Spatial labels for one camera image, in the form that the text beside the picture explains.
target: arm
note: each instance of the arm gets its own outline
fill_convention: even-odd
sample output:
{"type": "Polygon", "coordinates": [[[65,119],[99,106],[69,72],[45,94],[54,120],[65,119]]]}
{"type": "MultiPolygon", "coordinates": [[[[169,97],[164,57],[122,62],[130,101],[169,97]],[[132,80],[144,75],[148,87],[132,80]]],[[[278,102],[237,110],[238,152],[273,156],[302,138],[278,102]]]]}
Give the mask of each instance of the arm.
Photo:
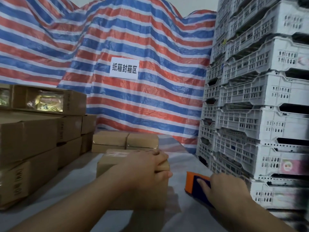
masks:
{"type": "Polygon", "coordinates": [[[295,232],[254,202],[242,179],[221,173],[211,176],[211,188],[203,180],[198,183],[216,210],[239,226],[238,231],[295,232]]]}
{"type": "Polygon", "coordinates": [[[108,206],[127,190],[148,188],[172,176],[155,173],[168,155],[156,151],[135,152],[89,185],[14,227],[10,232],[90,231],[108,206]]]}

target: striped tarpaulin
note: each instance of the striped tarpaulin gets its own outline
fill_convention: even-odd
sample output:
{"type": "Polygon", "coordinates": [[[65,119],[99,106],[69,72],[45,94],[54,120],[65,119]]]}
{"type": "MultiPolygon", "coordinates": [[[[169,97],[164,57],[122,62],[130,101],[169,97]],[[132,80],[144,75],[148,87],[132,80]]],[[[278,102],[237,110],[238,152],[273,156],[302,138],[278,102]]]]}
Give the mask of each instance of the striped tarpaulin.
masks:
{"type": "Polygon", "coordinates": [[[164,0],[0,0],[0,82],[86,93],[98,127],[172,135],[195,152],[216,15],[164,0]],[[112,57],[138,80],[109,77],[112,57]]]}

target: white table surface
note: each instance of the white table surface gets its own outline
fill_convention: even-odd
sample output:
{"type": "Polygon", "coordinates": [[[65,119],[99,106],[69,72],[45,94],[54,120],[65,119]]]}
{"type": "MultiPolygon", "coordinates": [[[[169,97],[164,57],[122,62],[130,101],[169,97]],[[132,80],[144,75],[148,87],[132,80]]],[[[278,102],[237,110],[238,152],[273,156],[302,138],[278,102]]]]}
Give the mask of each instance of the white table surface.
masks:
{"type": "MultiPolygon", "coordinates": [[[[92,229],[93,232],[119,231],[216,231],[226,230],[210,215],[207,208],[185,191],[186,172],[210,176],[211,171],[169,135],[160,135],[160,149],[169,155],[173,177],[169,180],[165,211],[107,211],[92,229]]],[[[86,153],[59,171],[58,175],[13,208],[0,212],[0,232],[51,206],[60,199],[93,181],[96,165],[102,154],[86,153]]]]}

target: white paper sign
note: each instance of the white paper sign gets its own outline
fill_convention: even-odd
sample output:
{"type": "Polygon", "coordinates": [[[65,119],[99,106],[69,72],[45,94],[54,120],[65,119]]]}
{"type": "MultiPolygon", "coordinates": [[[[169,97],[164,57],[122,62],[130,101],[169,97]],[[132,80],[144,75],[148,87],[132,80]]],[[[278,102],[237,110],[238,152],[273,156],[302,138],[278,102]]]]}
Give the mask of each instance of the white paper sign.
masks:
{"type": "Polygon", "coordinates": [[[109,76],[137,80],[138,70],[139,60],[112,57],[109,76]]]}

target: hand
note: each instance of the hand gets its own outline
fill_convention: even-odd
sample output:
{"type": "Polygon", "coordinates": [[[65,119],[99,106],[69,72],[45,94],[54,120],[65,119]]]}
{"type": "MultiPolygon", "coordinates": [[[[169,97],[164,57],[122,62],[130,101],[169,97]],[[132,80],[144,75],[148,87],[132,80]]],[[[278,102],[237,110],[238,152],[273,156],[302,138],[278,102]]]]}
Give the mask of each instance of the hand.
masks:
{"type": "Polygon", "coordinates": [[[211,175],[211,188],[201,180],[201,185],[209,202],[223,215],[239,220],[244,208],[254,203],[245,182],[233,175],[224,173],[211,175]]]}
{"type": "Polygon", "coordinates": [[[118,165],[112,167],[120,174],[129,189],[147,189],[172,177],[172,172],[155,173],[155,168],[168,159],[158,150],[132,152],[118,165]]]}

